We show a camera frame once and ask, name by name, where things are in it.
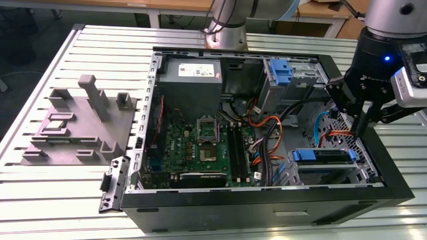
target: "warning sticker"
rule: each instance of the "warning sticker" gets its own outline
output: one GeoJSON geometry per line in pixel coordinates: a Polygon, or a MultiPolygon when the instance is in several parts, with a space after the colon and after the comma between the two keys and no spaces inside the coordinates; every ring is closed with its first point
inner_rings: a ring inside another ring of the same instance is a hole
{"type": "Polygon", "coordinates": [[[214,64],[182,63],[179,65],[181,77],[214,77],[214,64]]]}

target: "blue plastic tab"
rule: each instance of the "blue plastic tab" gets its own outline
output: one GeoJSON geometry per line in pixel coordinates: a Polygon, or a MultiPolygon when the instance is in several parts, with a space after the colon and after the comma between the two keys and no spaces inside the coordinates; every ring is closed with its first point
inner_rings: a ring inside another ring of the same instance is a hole
{"type": "Polygon", "coordinates": [[[286,165],[286,163],[283,162],[282,165],[281,165],[281,167],[279,167],[279,169],[278,169],[278,171],[275,172],[275,174],[274,174],[274,176],[273,176],[273,182],[277,181],[277,179],[279,178],[279,176],[281,176],[283,170],[286,169],[286,167],[287,167],[287,165],[286,165]]]}
{"type": "Polygon", "coordinates": [[[293,156],[294,156],[294,160],[295,162],[298,162],[299,160],[302,160],[301,155],[297,151],[293,152],[293,156]]]}
{"type": "Polygon", "coordinates": [[[355,151],[353,149],[349,150],[349,156],[351,158],[351,161],[357,161],[358,154],[355,153],[355,151]]]}
{"type": "Polygon", "coordinates": [[[298,150],[297,152],[301,156],[302,161],[315,161],[317,160],[317,155],[315,155],[314,150],[302,149],[302,150],[298,150]]]}
{"type": "Polygon", "coordinates": [[[289,61],[286,59],[271,59],[270,63],[270,71],[275,77],[275,84],[279,86],[289,85],[294,75],[294,70],[289,65],[289,61]]]}

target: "ram slot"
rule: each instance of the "ram slot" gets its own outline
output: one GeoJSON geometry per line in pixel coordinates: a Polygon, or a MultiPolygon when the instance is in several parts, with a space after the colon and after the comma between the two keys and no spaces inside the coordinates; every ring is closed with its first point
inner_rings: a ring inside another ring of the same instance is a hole
{"type": "Polygon", "coordinates": [[[239,178],[239,160],[237,152],[237,143],[235,143],[235,128],[233,126],[227,127],[227,140],[229,140],[229,156],[230,156],[230,165],[231,165],[231,179],[237,180],[239,178]]]}
{"type": "Polygon", "coordinates": [[[246,159],[246,145],[242,136],[242,128],[237,127],[234,129],[234,140],[235,140],[235,149],[237,149],[237,158],[239,162],[239,176],[242,181],[249,177],[249,165],[246,159]]]}

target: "aluminum profile table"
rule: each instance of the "aluminum profile table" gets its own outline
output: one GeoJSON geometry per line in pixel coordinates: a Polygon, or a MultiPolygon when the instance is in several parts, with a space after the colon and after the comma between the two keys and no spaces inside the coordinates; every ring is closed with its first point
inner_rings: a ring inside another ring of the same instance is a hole
{"type": "MultiPolygon", "coordinates": [[[[354,40],[263,34],[249,34],[247,42],[251,51],[331,55],[342,73],[350,67],[357,47],[354,40]]],[[[75,96],[84,96],[78,78],[80,74],[94,74],[97,87],[106,90],[107,96],[129,92],[145,99],[154,46],[203,48],[205,36],[190,30],[92,25],[71,31],[0,143],[0,239],[427,238],[427,128],[421,113],[375,128],[415,199],[341,225],[146,234],[125,213],[98,212],[101,181],[109,166],[20,165],[24,148],[51,106],[46,97],[52,88],[70,88],[75,96]]],[[[129,146],[135,141],[131,136],[129,146]]]]}

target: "motherboard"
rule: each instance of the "motherboard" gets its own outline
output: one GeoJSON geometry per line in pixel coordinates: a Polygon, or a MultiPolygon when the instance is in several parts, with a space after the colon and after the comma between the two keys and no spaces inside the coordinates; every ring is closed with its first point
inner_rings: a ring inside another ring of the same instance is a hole
{"type": "Polygon", "coordinates": [[[151,173],[143,175],[145,189],[257,186],[246,153],[254,140],[254,130],[249,126],[210,121],[170,124],[165,157],[150,158],[151,173]],[[183,178],[198,186],[178,184],[183,178]]]}

